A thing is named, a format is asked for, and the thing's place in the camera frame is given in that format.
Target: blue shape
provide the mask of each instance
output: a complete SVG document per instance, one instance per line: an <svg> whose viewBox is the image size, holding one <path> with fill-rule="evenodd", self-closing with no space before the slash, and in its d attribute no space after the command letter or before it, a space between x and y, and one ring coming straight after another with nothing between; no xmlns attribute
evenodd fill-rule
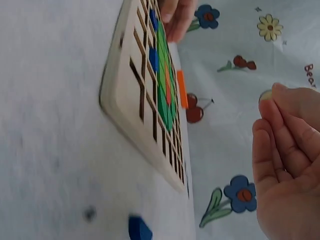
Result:
<svg viewBox="0 0 320 240"><path fill-rule="evenodd" d="M155 48L149 48L149 60L152 66L154 73L159 71L159 56Z"/></svg>
<svg viewBox="0 0 320 240"><path fill-rule="evenodd" d="M238 193L240 191L249 191L251 199L240 199ZM253 212L257 209L256 188L254 183L249 183L248 178L238 175L232 178L230 185L227 185L223 193L231 200L231 208L237 214L243 213L246 209Z"/></svg>
<svg viewBox="0 0 320 240"><path fill-rule="evenodd" d="M157 20L157 16L156 16L156 11L153 10L153 9L150 9L149 15L150 15L150 19L151 19L151 23L152 23L153 29L154 29L155 32L157 32L158 28L159 28L159 24L158 24L158 20Z"/></svg>
<svg viewBox="0 0 320 240"><path fill-rule="evenodd" d="M130 216L129 236L131 240L151 240L153 233L140 216Z"/></svg>
<svg viewBox="0 0 320 240"><path fill-rule="evenodd" d="M212 15L213 19L209 20L208 17L206 17L208 15ZM203 29L216 29L219 25L217 18L219 18L220 12L208 4L201 5L198 10L195 11L194 16L199 19L200 27Z"/></svg>

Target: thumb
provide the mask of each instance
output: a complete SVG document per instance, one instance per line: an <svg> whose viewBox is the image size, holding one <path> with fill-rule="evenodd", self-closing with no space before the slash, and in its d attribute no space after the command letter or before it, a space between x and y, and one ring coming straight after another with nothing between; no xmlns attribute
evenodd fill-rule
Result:
<svg viewBox="0 0 320 240"><path fill-rule="evenodd" d="M272 86L272 98L285 112L303 119L320 132L320 93L306 87L290 89L275 83Z"/></svg>
<svg viewBox="0 0 320 240"><path fill-rule="evenodd" d="M162 0L160 3L160 12L162 21L167 24L175 14L179 0Z"/></svg>

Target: wooden board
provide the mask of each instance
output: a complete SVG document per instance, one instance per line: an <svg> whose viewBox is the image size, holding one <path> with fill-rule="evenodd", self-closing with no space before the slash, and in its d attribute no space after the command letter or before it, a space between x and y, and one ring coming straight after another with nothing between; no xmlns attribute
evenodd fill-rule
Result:
<svg viewBox="0 0 320 240"><path fill-rule="evenodd" d="M124 0L102 77L100 105L168 183L182 192L179 89L166 39L156 0Z"/></svg>

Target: floral tablecloth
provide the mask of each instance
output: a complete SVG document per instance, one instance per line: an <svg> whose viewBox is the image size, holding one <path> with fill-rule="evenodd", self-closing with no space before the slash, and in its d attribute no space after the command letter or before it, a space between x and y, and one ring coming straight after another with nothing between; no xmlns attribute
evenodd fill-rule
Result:
<svg viewBox="0 0 320 240"><path fill-rule="evenodd" d="M187 85L196 236L263 240L252 124L274 82L320 85L320 1L200 0L178 46Z"/></svg>

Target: blue puzzle piece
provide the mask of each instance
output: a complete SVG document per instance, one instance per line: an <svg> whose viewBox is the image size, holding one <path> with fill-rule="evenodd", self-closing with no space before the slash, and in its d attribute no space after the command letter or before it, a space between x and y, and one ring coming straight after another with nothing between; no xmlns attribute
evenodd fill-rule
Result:
<svg viewBox="0 0 320 240"><path fill-rule="evenodd" d="M153 233L140 216L130 216L129 236L131 240L151 240Z"/></svg>
<svg viewBox="0 0 320 240"><path fill-rule="evenodd" d="M155 48L149 48L149 60L154 73L157 73L159 71L159 56Z"/></svg>
<svg viewBox="0 0 320 240"><path fill-rule="evenodd" d="M151 23L152 23L153 29L154 29L155 32L157 32L159 24L158 24L158 20L157 20L157 16L156 16L156 11L153 10L153 9L150 9L149 15L150 15L150 19L151 19Z"/></svg>

